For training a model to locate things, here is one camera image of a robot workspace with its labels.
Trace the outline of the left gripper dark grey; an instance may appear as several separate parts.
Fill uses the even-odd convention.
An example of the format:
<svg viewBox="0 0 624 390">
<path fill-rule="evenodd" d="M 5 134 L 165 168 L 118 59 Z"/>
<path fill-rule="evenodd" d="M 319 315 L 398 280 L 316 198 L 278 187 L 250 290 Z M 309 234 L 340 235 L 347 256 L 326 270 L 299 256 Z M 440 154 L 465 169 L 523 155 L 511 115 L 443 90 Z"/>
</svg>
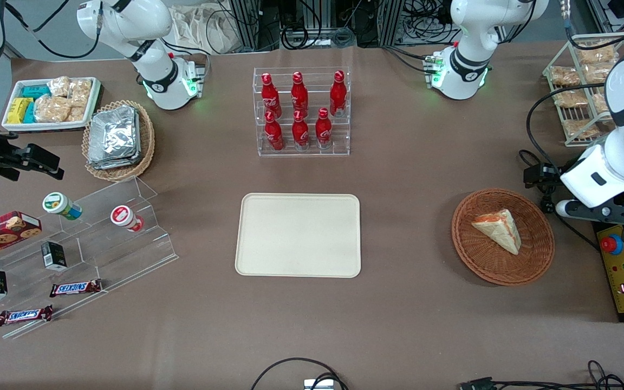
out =
<svg viewBox="0 0 624 390">
<path fill-rule="evenodd" d="M 562 185 L 557 166 L 544 162 L 528 166 L 523 170 L 523 184 L 526 188 L 540 187 L 540 209 L 544 214 L 555 214 L 553 193 L 557 186 Z M 605 224 L 624 225 L 624 206 L 605 203 L 597 207 L 587 207 L 581 203 L 577 207 L 577 216 Z"/>
</svg>

